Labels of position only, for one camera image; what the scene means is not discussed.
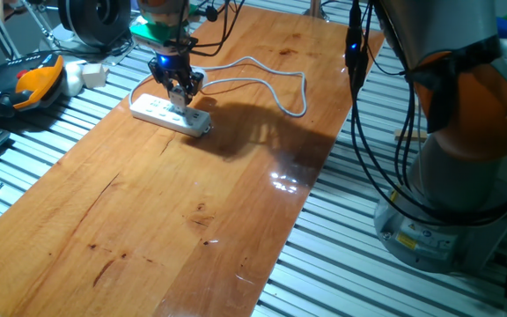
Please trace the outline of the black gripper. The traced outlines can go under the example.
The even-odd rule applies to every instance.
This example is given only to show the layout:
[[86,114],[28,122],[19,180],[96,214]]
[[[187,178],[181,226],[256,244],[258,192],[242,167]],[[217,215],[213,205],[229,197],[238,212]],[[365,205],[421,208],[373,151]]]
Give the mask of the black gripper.
[[202,89],[205,82],[203,70],[191,70],[189,55],[162,55],[156,53],[148,62],[152,76],[170,93],[177,81],[183,89],[185,105],[188,106],[193,97]]

